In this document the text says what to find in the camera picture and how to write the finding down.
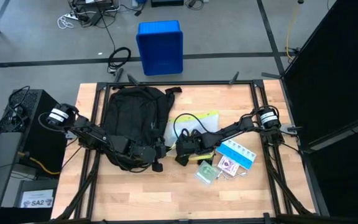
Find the blue and white package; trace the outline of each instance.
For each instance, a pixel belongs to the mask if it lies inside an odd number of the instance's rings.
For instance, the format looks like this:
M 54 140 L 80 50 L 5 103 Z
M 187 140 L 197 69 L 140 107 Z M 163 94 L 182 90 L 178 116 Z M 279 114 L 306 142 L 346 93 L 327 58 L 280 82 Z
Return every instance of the blue and white package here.
M 256 154 L 241 146 L 233 140 L 227 140 L 216 148 L 216 151 L 234 160 L 245 169 L 250 169 L 256 158 Z

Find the gray concrete floor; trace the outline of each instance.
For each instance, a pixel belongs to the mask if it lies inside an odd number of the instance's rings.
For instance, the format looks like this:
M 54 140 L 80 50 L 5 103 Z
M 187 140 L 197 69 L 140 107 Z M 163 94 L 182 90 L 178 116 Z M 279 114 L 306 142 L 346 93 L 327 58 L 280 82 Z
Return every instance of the gray concrete floor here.
M 8 0 L 0 0 L 0 8 L 4 1 Z M 121 1 L 127 6 L 130 2 Z M 262 2 L 278 51 L 284 52 L 296 0 Z M 326 4 L 327 0 L 306 0 L 300 6 L 291 31 L 290 47 L 302 47 L 327 13 Z M 67 2 L 62 0 L 10 0 L 0 19 L 0 62 L 108 57 L 112 44 L 105 29 L 81 28 L 76 21 L 71 21 L 74 29 L 57 27 L 57 19 L 68 12 Z M 119 13 L 109 30 L 118 47 L 126 46 L 133 56 L 139 56 L 135 41 L 139 23 L 171 19 L 180 22 L 184 54 L 272 52 L 256 0 L 210 0 L 200 11 L 191 11 L 185 6 L 151 8 L 148 5 L 139 17 L 131 12 Z M 281 57 L 281 61 L 286 68 L 287 58 Z M 237 71 L 239 79 L 250 80 L 262 78 L 261 72 L 278 73 L 273 57 L 191 59 L 185 60 L 184 66 L 182 74 L 157 77 L 145 76 L 140 62 L 127 63 L 124 68 L 139 81 L 229 80 Z M 0 68 L 0 117 L 15 88 L 25 85 L 42 88 L 57 101 L 73 104 L 80 83 L 113 80 L 106 73 L 104 63 Z

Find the wooden tabletop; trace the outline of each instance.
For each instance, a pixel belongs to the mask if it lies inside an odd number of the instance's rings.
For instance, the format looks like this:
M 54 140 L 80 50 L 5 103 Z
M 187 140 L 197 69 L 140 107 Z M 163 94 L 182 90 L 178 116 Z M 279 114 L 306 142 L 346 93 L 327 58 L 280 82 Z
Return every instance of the wooden tabletop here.
M 280 121 L 290 123 L 283 91 L 277 80 L 265 80 L 265 90 L 270 105 L 280 111 Z M 158 86 L 164 90 L 172 86 Z M 181 113 L 202 114 L 219 111 L 220 128 L 238 121 L 241 115 L 253 108 L 249 85 L 200 85 L 181 86 L 170 118 Z M 76 101 L 80 114 L 91 117 L 96 84 L 81 84 Z M 97 122 L 103 107 L 103 93 L 99 101 Z M 288 145 L 296 147 L 290 136 L 284 136 Z M 196 162 L 186 167 L 172 157 L 160 160 L 162 173 L 148 169 L 140 174 L 120 170 L 106 156 L 101 158 L 93 217 L 106 220 L 171 220 L 196 218 L 255 218 L 269 212 L 274 216 L 267 171 L 265 168 L 259 134 L 245 133 L 234 138 L 236 142 L 256 153 L 254 165 L 246 177 L 218 181 L 207 186 L 195 178 Z M 78 149 L 76 144 L 67 148 L 65 162 Z M 60 176 L 52 218 L 59 216 L 78 190 L 85 150 L 81 150 L 64 168 Z M 297 199 L 311 212 L 314 211 L 310 190 L 300 156 L 286 146 L 280 146 L 287 185 Z M 217 164 L 221 156 L 214 158 Z M 284 212 L 282 193 L 277 192 Z

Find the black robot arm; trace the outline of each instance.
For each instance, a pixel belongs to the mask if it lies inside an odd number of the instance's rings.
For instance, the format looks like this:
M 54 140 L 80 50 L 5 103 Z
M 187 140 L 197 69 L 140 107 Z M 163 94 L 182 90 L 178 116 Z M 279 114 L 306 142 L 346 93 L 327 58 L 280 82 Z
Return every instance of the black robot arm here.
M 95 125 L 88 118 L 78 114 L 78 109 L 67 104 L 57 105 L 47 113 L 47 129 L 72 132 L 78 136 L 79 145 L 87 149 L 96 149 L 105 153 L 108 159 L 123 170 L 131 171 L 127 164 L 120 161 L 140 161 L 143 166 L 155 163 L 156 150 L 150 146 L 136 146 L 125 136 L 108 134 L 103 128 Z
M 181 114 L 179 116 L 182 115 L 194 116 L 192 114 Z M 252 120 L 254 116 L 259 116 L 262 127 L 255 126 L 256 122 Z M 200 133 L 198 130 L 189 133 L 187 129 L 183 129 L 176 142 L 177 157 L 175 160 L 185 166 L 191 154 L 200 155 L 212 152 L 222 142 L 251 131 L 261 133 L 270 144 L 281 144 L 283 136 L 280 132 L 281 124 L 278 116 L 276 107 L 263 106 L 249 114 L 242 115 L 239 121 L 216 132 L 208 131 L 204 127 L 205 133 Z

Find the blue plastic crate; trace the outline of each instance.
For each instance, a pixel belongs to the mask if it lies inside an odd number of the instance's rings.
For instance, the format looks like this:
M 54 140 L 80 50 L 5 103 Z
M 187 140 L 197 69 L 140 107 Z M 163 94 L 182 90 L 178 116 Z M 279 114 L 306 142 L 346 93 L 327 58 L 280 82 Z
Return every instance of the blue plastic crate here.
M 136 41 L 145 75 L 183 71 L 183 33 L 178 21 L 142 22 Z

